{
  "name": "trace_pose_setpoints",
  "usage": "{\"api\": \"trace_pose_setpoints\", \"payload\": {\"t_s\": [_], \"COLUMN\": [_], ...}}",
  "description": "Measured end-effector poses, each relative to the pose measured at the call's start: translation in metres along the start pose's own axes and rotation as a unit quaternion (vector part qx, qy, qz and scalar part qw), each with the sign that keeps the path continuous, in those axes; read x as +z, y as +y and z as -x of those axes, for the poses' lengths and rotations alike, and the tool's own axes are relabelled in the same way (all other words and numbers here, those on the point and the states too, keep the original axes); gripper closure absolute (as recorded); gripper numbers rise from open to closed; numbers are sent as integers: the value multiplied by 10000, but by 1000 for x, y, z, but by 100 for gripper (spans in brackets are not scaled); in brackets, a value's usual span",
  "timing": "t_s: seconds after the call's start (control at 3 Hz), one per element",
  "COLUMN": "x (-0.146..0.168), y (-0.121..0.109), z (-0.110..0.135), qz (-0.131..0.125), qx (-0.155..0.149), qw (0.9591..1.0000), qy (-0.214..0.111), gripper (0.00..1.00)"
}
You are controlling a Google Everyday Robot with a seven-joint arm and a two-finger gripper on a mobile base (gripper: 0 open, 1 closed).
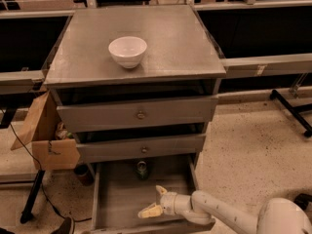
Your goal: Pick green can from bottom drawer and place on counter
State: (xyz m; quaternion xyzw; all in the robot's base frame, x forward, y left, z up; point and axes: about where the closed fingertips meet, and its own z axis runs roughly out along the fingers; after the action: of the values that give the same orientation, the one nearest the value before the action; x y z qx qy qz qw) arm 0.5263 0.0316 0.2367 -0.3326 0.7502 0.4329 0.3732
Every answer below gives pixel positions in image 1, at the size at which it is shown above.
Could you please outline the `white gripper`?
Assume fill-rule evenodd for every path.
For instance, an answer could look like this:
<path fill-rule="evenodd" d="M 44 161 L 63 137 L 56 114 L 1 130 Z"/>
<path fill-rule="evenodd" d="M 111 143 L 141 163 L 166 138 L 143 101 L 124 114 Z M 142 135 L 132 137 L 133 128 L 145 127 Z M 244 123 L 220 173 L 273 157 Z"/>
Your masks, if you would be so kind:
<path fill-rule="evenodd" d="M 165 215 L 182 215 L 184 212 L 192 209 L 191 197 L 189 195 L 168 192 L 168 190 L 161 185 L 156 185 L 155 188 L 161 196 L 161 206 L 152 203 L 137 214 L 139 218 L 157 217 L 162 213 Z"/>

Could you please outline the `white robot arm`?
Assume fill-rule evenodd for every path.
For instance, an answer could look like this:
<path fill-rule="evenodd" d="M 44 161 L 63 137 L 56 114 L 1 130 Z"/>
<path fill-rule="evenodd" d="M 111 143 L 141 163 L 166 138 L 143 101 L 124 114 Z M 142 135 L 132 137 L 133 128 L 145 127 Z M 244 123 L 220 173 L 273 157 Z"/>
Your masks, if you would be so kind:
<path fill-rule="evenodd" d="M 305 211 L 288 199 L 270 199 L 258 216 L 253 216 L 202 190 L 182 195 L 157 185 L 156 191 L 159 202 L 141 210 L 137 214 L 139 218 L 181 215 L 189 222 L 208 225 L 214 216 L 237 234 L 312 234 L 312 224 Z"/>

